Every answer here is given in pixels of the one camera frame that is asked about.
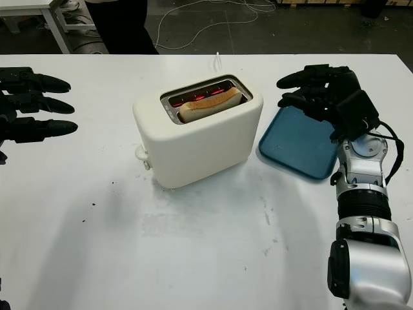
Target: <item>toaster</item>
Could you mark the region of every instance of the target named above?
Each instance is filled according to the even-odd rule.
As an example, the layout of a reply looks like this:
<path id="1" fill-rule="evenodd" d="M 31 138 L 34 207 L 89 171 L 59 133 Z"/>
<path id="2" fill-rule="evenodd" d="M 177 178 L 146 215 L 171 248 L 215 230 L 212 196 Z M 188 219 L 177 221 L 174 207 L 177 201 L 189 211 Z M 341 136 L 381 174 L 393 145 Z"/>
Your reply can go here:
<path id="1" fill-rule="evenodd" d="M 240 104 L 185 123 L 179 108 L 236 87 Z M 182 187 L 245 161 L 263 108 L 263 98 L 235 74 L 212 76 L 187 86 L 159 90 L 133 106 L 142 145 L 136 157 L 168 189 Z"/>

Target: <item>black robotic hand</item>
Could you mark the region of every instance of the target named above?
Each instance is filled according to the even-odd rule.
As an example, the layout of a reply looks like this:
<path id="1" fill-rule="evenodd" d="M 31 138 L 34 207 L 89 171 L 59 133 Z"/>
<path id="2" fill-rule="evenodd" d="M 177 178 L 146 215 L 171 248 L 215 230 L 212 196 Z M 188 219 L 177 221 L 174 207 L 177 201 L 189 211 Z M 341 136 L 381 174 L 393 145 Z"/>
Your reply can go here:
<path id="1" fill-rule="evenodd" d="M 280 79 L 277 86 L 299 87 L 283 94 L 278 106 L 292 105 L 310 118 L 328 121 L 335 129 L 331 140 L 354 141 L 380 125 L 376 108 L 348 67 L 306 66 Z"/>
<path id="2" fill-rule="evenodd" d="M 35 74 L 28 67 L 0 68 L 0 146 L 4 140 L 14 140 L 16 143 L 38 142 L 75 132 L 77 125 L 71 121 L 18 118 L 16 112 L 36 113 L 44 110 L 61 114 L 73 113 L 71 105 L 43 95 L 44 92 L 63 93 L 69 90 L 67 82 Z M 0 152 L 0 165 L 4 165 L 6 159 L 7 156 Z"/>

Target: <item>white table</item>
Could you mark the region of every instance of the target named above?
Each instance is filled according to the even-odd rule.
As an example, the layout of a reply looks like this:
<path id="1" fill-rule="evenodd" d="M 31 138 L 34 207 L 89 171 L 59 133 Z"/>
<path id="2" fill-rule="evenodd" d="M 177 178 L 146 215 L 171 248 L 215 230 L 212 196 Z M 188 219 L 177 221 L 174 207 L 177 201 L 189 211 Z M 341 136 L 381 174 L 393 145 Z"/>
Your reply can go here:
<path id="1" fill-rule="evenodd" d="M 0 16 L 43 15 L 62 53 L 73 52 L 65 35 L 69 30 L 95 30 L 94 24 L 68 25 L 59 5 L 62 0 L 0 0 Z"/>
<path id="2" fill-rule="evenodd" d="M 213 56 L 0 56 L 71 82 L 75 134 L 7 142 L 0 167 L 0 299 L 13 310 L 342 309 L 327 289 L 336 190 L 268 164 L 255 149 L 276 114 L 276 81 L 305 65 L 348 65 L 405 141 L 388 193 L 413 266 L 413 75 L 397 56 L 222 56 L 262 91 L 248 161 L 174 191 L 135 159 L 132 104 L 149 85 L 200 79 Z M 395 147 L 385 160 L 388 172 Z"/>

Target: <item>bread slice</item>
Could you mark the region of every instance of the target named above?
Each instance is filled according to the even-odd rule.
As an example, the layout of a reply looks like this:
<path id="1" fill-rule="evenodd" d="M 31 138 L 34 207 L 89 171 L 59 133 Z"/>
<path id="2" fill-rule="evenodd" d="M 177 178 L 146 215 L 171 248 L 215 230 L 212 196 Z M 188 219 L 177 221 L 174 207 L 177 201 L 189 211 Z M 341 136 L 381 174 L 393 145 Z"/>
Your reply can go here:
<path id="1" fill-rule="evenodd" d="M 242 93 L 236 87 L 232 87 L 218 95 L 181 105 L 179 115 L 183 123 L 189 123 L 235 107 L 239 105 L 241 98 Z"/>

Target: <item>gray floor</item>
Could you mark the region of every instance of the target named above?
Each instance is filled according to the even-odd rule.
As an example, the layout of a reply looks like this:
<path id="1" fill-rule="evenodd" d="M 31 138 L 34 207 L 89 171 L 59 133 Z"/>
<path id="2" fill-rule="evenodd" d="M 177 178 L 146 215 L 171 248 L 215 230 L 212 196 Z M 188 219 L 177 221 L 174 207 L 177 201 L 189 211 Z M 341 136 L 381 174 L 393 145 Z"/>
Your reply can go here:
<path id="1" fill-rule="evenodd" d="M 193 0 L 149 0 L 146 28 L 154 42 L 162 16 L 190 2 Z M 251 3 L 265 4 L 263 0 Z M 77 13 L 87 14 L 87 11 L 82 8 Z M 212 23 L 242 22 L 254 17 L 255 13 L 246 6 L 232 3 L 204 2 L 187 6 L 165 18 L 159 43 L 180 47 Z M 258 13 L 258 19 L 252 23 L 213 26 L 185 48 L 165 50 L 159 47 L 158 50 L 161 54 L 397 54 L 413 70 L 413 9 L 386 8 L 373 25 L 366 25 L 365 21 L 371 20 L 361 16 L 359 7 L 299 6 L 291 9 L 280 6 L 273 12 Z M 0 26 L 0 54 L 60 53 L 50 31 L 36 28 L 38 24 L 37 19 L 25 21 L 20 34 L 11 34 L 5 26 Z M 72 32 L 69 39 L 74 47 L 99 40 L 80 32 Z M 84 46 L 76 52 L 95 51 L 107 53 L 101 43 Z"/>

